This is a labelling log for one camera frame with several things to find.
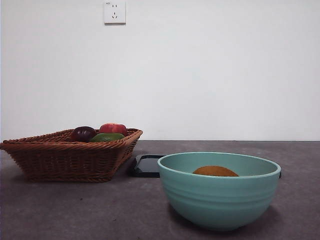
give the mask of bowl rim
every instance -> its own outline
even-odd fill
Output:
[[[254,159],[259,159],[259,160],[263,160],[265,162],[268,162],[270,164],[273,164],[276,166],[276,170],[273,172],[269,172],[266,174],[261,174],[261,175],[249,175],[249,176],[211,176],[211,175],[201,175],[201,174],[195,174],[195,173],[190,173],[190,172],[184,172],[184,171],[179,171],[179,170],[175,170],[172,168],[169,168],[167,166],[164,166],[161,161],[163,159],[172,157],[172,156],[177,156],[177,155],[190,155],[190,154],[223,154],[223,155],[236,155],[236,156],[243,156],[243,157],[249,157],[249,158],[254,158]],[[265,177],[269,177],[269,176],[273,176],[276,174],[280,174],[281,172],[281,167],[279,164],[277,164],[274,161],[262,158],[262,157],[258,157],[258,156],[252,156],[252,155],[247,155],[247,154],[240,154],[240,153],[231,153],[231,152],[217,152],[217,151],[190,151],[190,152],[178,152],[178,153],[173,153],[173,154],[168,154],[165,155],[161,158],[158,159],[157,161],[158,166],[160,168],[163,168],[165,170],[168,170],[170,172],[174,172],[174,173],[178,173],[178,174],[183,174],[183,175],[187,175],[187,176],[197,176],[197,177],[201,177],[201,178],[212,178],[212,179],[257,179],[257,178],[265,178]]]

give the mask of wall socket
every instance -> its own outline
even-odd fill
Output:
[[[104,25],[126,24],[126,2],[111,0],[104,2]]]

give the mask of light blue bowl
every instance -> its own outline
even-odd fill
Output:
[[[231,231],[252,223],[270,205],[281,168],[260,157],[223,152],[183,152],[158,160],[160,179],[172,207],[201,227]],[[222,166],[239,176],[193,174]]]

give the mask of brown basket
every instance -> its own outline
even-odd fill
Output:
[[[132,156],[143,133],[129,128],[120,140],[85,143],[72,142],[72,131],[4,140],[0,149],[11,155],[29,181],[101,183],[111,180]]]

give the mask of table surface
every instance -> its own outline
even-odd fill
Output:
[[[277,162],[282,177],[267,211],[231,232],[200,228],[170,206],[159,178],[128,175],[141,154],[229,152]],[[27,182],[1,151],[1,240],[318,240],[319,141],[138,141],[104,183]]]

